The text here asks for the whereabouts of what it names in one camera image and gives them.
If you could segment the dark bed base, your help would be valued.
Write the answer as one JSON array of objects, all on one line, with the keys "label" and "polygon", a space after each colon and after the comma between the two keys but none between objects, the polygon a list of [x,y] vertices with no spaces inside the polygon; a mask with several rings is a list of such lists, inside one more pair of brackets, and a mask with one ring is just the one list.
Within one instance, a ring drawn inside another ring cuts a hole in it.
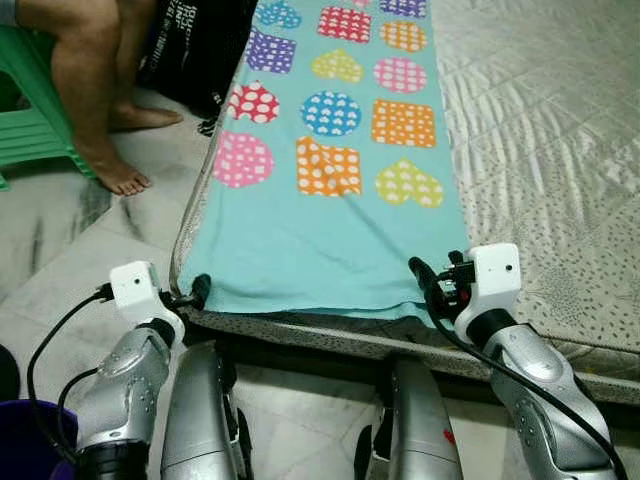
[{"label": "dark bed base", "polygon": [[[404,355],[388,358],[366,358],[342,353],[328,352],[300,346],[287,346],[229,332],[188,323],[186,342],[195,344],[211,340],[216,351],[227,356],[233,364],[247,364],[266,369],[301,372],[342,381],[384,387],[390,380],[393,361]],[[595,402],[608,404],[611,408],[631,408],[640,406],[640,385],[631,381],[612,381],[609,378],[580,372],[584,390]]]}]

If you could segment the black bag with white print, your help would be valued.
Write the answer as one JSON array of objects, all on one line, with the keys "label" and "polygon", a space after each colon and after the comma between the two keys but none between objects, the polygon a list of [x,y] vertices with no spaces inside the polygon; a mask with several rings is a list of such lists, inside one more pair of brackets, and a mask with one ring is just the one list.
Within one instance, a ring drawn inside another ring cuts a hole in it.
[{"label": "black bag with white print", "polygon": [[259,0],[156,0],[137,74],[146,90],[214,118],[242,59]]}]

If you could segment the silver right robot leg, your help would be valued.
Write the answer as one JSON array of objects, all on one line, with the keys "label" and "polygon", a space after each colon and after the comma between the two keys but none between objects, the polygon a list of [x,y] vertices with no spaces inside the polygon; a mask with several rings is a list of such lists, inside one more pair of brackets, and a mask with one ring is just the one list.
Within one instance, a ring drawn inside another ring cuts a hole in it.
[{"label": "silver right robot leg", "polygon": [[356,443],[355,480],[463,480],[451,417],[431,370],[419,357],[381,362],[381,412]]}]

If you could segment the teal blanket with colourful shapes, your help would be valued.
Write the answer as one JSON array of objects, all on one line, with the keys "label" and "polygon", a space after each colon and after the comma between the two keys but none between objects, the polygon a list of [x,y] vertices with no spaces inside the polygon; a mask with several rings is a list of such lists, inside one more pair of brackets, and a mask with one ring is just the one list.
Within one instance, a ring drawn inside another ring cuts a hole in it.
[{"label": "teal blanket with colourful shapes", "polygon": [[411,259],[468,244],[431,0],[261,0],[183,287],[225,314],[415,315]]}]

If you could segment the silver left robot leg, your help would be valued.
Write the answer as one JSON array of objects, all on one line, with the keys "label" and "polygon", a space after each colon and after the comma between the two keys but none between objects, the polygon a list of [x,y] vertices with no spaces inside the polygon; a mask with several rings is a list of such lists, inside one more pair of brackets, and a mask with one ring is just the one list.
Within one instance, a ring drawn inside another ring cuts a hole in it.
[{"label": "silver left robot leg", "polygon": [[165,422],[161,480],[253,480],[250,430],[230,390],[236,365],[212,340],[179,357]]}]

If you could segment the purple bucket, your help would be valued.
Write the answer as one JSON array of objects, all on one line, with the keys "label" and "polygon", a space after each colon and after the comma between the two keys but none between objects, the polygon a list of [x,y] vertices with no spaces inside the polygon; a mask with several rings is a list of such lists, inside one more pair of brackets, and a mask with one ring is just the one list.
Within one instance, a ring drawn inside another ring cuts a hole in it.
[{"label": "purple bucket", "polygon": [[0,480],[76,480],[35,420],[27,399],[0,403]]}]

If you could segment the grey quilted mattress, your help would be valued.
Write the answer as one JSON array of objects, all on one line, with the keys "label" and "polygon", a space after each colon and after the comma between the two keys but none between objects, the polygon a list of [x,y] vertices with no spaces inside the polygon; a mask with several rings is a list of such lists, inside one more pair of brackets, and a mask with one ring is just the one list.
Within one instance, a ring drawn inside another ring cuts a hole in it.
[{"label": "grey quilted mattress", "polygon": [[[431,0],[465,250],[518,248],[515,319],[580,372],[639,384],[639,6],[632,0]],[[175,241],[186,256],[212,142]],[[435,370],[488,370],[425,312],[195,317],[207,328],[342,355],[421,355]]]}]

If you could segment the green plastic stool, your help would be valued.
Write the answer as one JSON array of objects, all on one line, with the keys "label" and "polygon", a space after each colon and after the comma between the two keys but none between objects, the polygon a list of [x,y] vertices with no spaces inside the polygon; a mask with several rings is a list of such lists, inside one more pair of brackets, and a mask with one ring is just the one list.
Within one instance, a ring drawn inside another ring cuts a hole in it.
[{"label": "green plastic stool", "polygon": [[93,179],[76,151],[52,83],[52,38],[0,26],[0,166],[65,157]]}]

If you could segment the silver robot leg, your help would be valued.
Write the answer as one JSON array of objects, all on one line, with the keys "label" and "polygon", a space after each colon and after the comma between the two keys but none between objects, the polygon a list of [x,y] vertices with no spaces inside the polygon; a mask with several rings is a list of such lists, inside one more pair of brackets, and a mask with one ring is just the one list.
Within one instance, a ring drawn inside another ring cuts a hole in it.
[{"label": "silver robot leg", "polygon": [[381,412],[356,443],[355,480],[463,480],[451,417],[431,370],[419,357],[381,362]]},{"label": "silver robot leg", "polygon": [[212,340],[179,357],[165,422],[161,480],[253,480],[250,430],[230,390],[236,365]]}]

